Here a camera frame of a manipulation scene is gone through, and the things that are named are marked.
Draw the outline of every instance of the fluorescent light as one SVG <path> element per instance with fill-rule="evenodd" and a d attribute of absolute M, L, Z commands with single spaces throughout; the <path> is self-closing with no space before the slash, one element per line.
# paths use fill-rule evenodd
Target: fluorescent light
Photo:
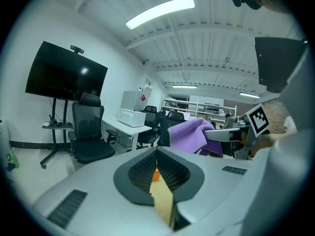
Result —
<path fill-rule="evenodd" d="M 81 73 L 82 74 L 86 74 L 88 72 L 88 69 L 87 68 L 82 68 L 82 70 L 81 70 Z"/>
<path fill-rule="evenodd" d="M 244 92 L 241 92 L 240 95 L 243 95 L 243 96 L 249 96 L 249 97 L 253 97 L 253 98 L 260 98 L 259 96 L 257 95 L 253 95 L 253 94 L 248 94 L 248 93 L 244 93 Z"/>
<path fill-rule="evenodd" d="M 173 86 L 175 89 L 196 89 L 196 86 Z"/>
<path fill-rule="evenodd" d="M 184 9 L 190 9 L 195 8 L 195 3 L 193 0 L 172 0 L 169 2 L 162 3 L 158 6 L 155 6 L 151 9 L 148 9 L 138 16 L 135 16 L 134 18 L 130 19 L 126 26 L 132 30 L 136 28 L 137 26 L 153 19 L 157 18 L 159 16 L 178 11 L 178 10 L 184 10 Z"/>

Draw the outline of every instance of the white desk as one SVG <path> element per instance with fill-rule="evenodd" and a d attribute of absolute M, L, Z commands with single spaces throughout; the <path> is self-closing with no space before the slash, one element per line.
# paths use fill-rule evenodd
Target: white desk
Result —
<path fill-rule="evenodd" d="M 133 136 L 131 151 L 134 151 L 137 149 L 138 134 L 152 129 L 151 127 L 148 127 L 148 126 L 133 128 L 126 124 L 121 123 L 120 121 L 118 121 L 116 118 L 113 118 L 113 117 L 103 116 L 102 120 L 108 125 L 111 125 L 112 127 L 118 129 L 119 131 L 122 131 L 123 133 L 127 135 Z"/>

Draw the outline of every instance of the wall baseboard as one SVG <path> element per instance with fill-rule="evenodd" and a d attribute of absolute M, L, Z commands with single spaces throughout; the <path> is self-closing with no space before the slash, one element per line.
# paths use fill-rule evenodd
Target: wall baseboard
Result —
<path fill-rule="evenodd" d="M 12 148 L 31 148 L 31 149 L 53 149 L 54 144 L 38 144 L 38 143 L 24 143 L 24 142 L 16 142 L 10 141 L 10 145 Z M 63 143 L 57 143 L 58 148 L 63 148 Z"/>

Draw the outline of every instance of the white printer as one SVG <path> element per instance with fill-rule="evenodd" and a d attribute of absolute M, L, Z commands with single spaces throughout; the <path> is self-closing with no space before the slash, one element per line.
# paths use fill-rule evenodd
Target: white printer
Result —
<path fill-rule="evenodd" d="M 120 108 L 118 121 L 130 127 L 144 126 L 145 119 L 146 113 Z"/>

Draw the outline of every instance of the orange object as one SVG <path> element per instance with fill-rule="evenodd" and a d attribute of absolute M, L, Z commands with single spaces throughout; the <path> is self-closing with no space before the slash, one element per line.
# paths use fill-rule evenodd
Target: orange object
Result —
<path fill-rule="evenodd" d="M 152 181 L 158 181 L 159 176 L 160 176 L 160 172 L 158 171 L 158 169 L 156 169 L 156 171 L 154 172 Z"/>

